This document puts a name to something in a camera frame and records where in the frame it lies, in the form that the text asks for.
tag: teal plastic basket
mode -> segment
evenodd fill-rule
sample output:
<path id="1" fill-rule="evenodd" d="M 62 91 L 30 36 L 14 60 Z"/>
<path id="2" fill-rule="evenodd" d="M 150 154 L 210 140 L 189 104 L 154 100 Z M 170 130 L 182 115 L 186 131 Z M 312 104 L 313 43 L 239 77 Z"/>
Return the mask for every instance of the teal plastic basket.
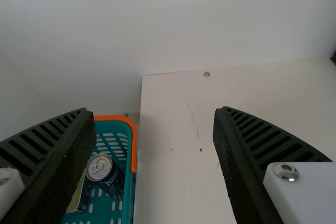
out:
<path id="1" fill-rule="evenodd" d="M 123 201 L 113 199 L 98 186 L 93 185 L 86 212 L 73 216 L 64 214 L 61 224 L 133 223 L 136 175 L 131 172 L 131 150 L 132 144 L 136 145 L 132 142 L 133 135 L 136 135 L 136 133 L 133 132 L 135 130 L 134 126 L 131 127 L 125 121 L 96 121 L 97 143 L 91 154 L 91 157 L 97 153 L 110 155 L 125 172 Z"/>

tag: blue can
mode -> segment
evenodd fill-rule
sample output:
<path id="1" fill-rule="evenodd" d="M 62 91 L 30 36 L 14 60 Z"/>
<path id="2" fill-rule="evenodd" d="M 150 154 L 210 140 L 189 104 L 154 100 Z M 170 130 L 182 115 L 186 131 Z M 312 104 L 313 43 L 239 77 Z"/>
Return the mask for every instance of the blue can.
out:
<path id="1" fill-rule="evenodd" d="M 85 174 L 114 199 L 123 200 L 125 174 L 109 155 L 100 153 L 93 156 L 86 166 Z"/>

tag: can lid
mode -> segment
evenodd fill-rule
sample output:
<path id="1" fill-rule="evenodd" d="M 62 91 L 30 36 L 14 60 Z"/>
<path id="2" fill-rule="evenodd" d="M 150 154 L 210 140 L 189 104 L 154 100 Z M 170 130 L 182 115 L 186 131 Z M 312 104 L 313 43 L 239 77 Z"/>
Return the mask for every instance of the can lid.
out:
<path id="1" fill-rule="evenodd" d="M 86 176 L 93 181 L 105 178 L 112 169 L 112 159 L 106 154 L 93 156 L 85 169 Z"/>

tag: basket hole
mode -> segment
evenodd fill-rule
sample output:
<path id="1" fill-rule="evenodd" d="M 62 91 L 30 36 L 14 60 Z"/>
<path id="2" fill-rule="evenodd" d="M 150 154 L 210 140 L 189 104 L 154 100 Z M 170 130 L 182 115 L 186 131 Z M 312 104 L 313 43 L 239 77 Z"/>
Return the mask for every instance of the basket hole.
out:
<path id="1" fill-rule="evenodd" d="M 93 204 L 90 203 L 90 204 L 89 204 L 89 214 L 92 213 L 92 211 L 93 211 Z"/>
<path id="2" fill-rule="evenodd" d="M 96 189 L 92 189 L 91 190 L 91 198 L 93 198 L 95 196 L 95 193 L 96 193 Z"/>
<path id="3" fill-rule="evenodd" d="M 122 133 L 117 133 L 117 135 L 118 135 L 118 136 L 123 136 L 123 137 L 126 137 L 126 138 L 127 138 L 127 136 L 126 136 L 125 134 L 122 134 Z"/>

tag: soda can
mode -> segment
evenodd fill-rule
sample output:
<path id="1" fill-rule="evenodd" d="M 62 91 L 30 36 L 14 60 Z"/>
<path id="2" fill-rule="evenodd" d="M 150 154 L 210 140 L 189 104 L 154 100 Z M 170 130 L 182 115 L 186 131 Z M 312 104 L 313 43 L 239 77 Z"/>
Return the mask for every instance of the soda can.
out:
<path id="1" fill-rule="evenodd" d="M 109 155 L 100 153 L 90 158 L 85 174 L 114 199 L 123 199 L 125 174 Z"/>
<path id="2" fill-rule="evenodd" d="M 85 176 L 85 172 L 81 176 L 77 188 L 72 196 L 72 200 L 66 210 L 68 215 L 84 214 L 89 205 L 89 197 L 91 190 L 91 181 Z"/>

